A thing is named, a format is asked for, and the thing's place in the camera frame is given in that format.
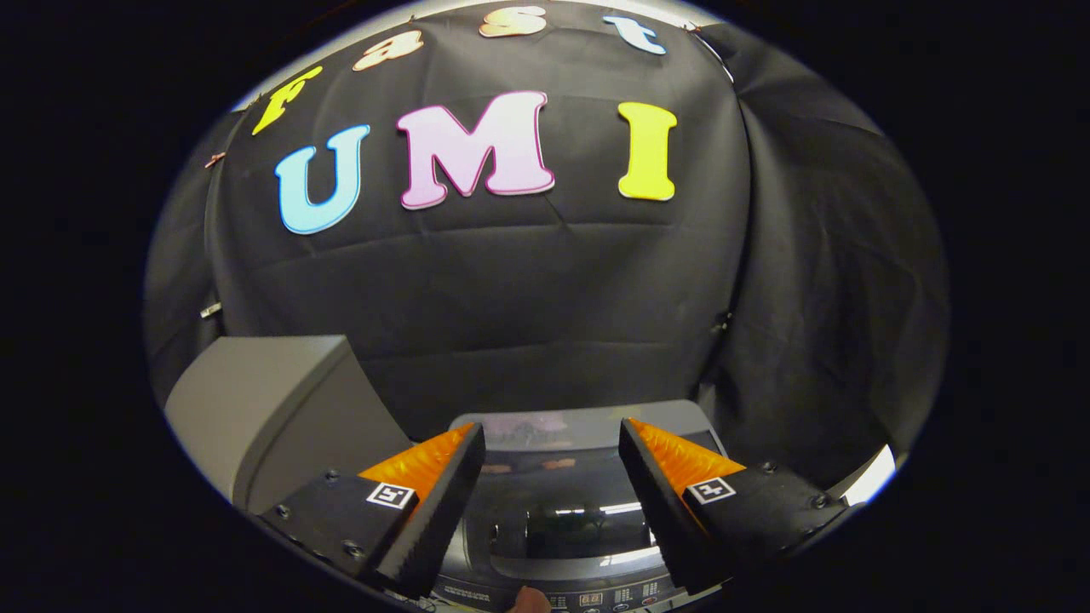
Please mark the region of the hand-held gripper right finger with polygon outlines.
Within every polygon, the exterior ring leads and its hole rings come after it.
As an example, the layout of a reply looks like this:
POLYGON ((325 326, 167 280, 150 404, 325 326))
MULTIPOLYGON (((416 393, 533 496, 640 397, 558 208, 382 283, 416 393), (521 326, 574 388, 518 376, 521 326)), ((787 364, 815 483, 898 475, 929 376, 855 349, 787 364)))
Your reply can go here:
POLYGON ((848 509, 778 462, 747 467, 632 418, 618 450, 671 581, 689 594, 780 565, 848 509))

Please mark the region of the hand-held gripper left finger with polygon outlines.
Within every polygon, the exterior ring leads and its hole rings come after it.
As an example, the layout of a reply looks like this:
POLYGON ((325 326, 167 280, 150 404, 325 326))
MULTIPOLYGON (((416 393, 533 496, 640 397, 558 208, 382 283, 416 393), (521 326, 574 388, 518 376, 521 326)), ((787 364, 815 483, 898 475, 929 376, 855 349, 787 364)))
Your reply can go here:
POLYGON ((431 593, 485 461, 482 424, 433 436, 359 473, 328 470, 261 522, 349 581, 431 593))

